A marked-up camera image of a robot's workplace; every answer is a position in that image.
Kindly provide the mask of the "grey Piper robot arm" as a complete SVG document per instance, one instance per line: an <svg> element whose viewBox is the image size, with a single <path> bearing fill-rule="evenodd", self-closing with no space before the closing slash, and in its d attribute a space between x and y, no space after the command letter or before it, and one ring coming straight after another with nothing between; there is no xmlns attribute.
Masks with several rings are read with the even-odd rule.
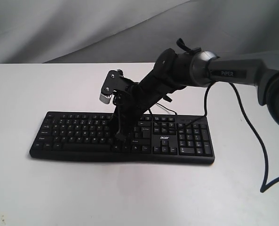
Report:
<svg viewBox="0 0 279 226"><path fill-rule="evenodd" d="M279 52L218 56L201 48L190 49L183 40L182 54L169 48L139 82L128 81L127 96L115 108L110 129L124 140L141 116L168 93L186 87L207 87L215 82L256 87L258 103L266 105L279 125Z"/></svg>

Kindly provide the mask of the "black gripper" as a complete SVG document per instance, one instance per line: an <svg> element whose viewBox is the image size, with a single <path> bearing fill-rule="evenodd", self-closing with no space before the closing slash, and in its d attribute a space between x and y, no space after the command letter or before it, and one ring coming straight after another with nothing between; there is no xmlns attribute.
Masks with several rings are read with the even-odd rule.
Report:
<svg viewBox="0 0 279 226"><path fill-rule="evenodd" d="M131 129L137 124L142 115L165 95L185 88L176 83L167 74L157 77L150 72L139 83L124 78L128 83L125 90L114 95L116 105L111 118L111 132L123 143L129 142Z"/></svg>

